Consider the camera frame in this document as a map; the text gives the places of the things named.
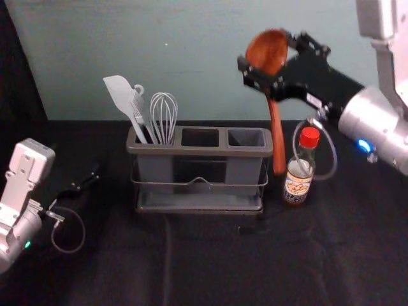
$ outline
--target white utensil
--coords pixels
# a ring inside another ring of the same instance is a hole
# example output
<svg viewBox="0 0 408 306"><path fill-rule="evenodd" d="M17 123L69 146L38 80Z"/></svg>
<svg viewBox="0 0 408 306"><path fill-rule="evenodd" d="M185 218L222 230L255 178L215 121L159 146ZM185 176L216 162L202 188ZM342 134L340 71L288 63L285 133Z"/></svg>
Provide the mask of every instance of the white utensil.
<svg viewBox="0 0 408 306"><path fill-rule="evenodd" d="M146 115L143 111L143 107L145 105L145 101L143 100L143 93L145 89L142 85L135 85L135 88L132 90L133 97L132 97L132 106L133 106L133 113L135 115L136 121L141 124L142 126L146 126L147 131L149 132L150 138L152 139L154 144L158 144L157 138L154 134L150 117Z"/></svg>
<svg viewBox="0 0 408 306"><path fill-rule="evenodd" d="M147 143L146 137L143 134L142 129L137 123L135 116L133 114L133 107L132 107L132 87L130 86L129 82L120 75L108 76L103 78L106 87L110 93L110 96L113 99L116 107L125 115L127 115L132 122L133 128L136 131L137 137L141 143Z"/></svg>
<svg viewBox="0 0 408 306"><path fill-rule="evenodd" d="M150 122L163 145L173 143L178 110L176 98L168 92L157 92L150 100Z"/></svg>

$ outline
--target glass bottle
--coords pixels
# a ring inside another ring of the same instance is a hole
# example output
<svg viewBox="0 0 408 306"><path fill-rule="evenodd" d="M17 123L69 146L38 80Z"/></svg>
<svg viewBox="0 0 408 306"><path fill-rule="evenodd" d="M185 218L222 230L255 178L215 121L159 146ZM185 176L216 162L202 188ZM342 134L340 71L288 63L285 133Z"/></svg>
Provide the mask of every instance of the glass bottle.
<svg viewBox="0 0 408 306"><path fill-rule="evenodd" d="M288 163L288 171L284 184L283 198L290 205L301 205L305 200L313 179L316 162L314 151L319 143L320 132L314 127L305 127L300 133L299 146L296 150L305 173L300 168L296 157Z"/></svg>

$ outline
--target metal clip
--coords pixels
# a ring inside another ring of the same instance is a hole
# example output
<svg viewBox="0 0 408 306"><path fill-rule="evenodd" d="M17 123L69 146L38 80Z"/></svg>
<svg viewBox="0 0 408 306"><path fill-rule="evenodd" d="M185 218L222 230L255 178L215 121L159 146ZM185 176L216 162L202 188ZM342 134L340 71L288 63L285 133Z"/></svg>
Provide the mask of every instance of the metal clip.
<svg viewBox="0 0 408 306"><path fill-rule="evenodd" d="M315 126L320 130L323 129L323 125L320 123L320 121L318 119L316 119L314 117L307 117L306 120L311 126Z"/></svg>
<svg viewBox="0 0 408 306"><path fill-rule="evenodd" d="M321 108L319 108L318 110L317 110L317 113L316 113L316 119L318 120L318 121L327 121L327 114L328 114L328 107L327 106L324 106L324 107L321 107Z"/></svg>
<svg viewBox="0 0 408 306"><path fill-rule="evenodd" d="M56 214L55 212L52 212L51 210L47 210L45 212L47 216L50 218L53 218L54 220L57 220L57 222L64 222L65 218L61 215Z"/></svg>
<svg viewBox="0 0 408 306"><path fill-rule="evenodd" d="M34 201L33 199L30 199L28 201L27 209L31 210L35 214L38 214L38 212L42 212L44 208L37 201Z"/></svg>

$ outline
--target wooden spoon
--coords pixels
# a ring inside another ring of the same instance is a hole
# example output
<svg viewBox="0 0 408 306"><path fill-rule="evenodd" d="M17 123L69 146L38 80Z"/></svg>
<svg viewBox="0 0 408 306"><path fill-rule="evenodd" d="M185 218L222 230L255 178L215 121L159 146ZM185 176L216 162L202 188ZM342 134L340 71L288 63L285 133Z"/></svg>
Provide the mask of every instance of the wooden spoon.
<svg viewBox="0 0 408 306"><path fill-rule="evenodd" d="M288 56L288 41L280 30L266 30L257 35L250 43L245 58L253 65L269 75L275 75ZM283 174L286 171L285 141L282 131L281 115L276 101L266 97L271 119L273 143L273 172Z"/></svg>

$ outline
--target screw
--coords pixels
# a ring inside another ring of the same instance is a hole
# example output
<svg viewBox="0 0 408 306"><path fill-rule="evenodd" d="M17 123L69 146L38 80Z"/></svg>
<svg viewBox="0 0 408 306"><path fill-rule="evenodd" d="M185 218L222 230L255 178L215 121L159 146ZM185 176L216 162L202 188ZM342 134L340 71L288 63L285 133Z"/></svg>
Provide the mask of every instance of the screw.
<svg viewBox="0 0 408 306"><path fill-rule="evenodd" d="M371 152L371 153L367 156L367 161L368 161L369 163L372 163L372 164L376 163L376 162L378 161L378 156L377 156L377 154Z"/></svg>

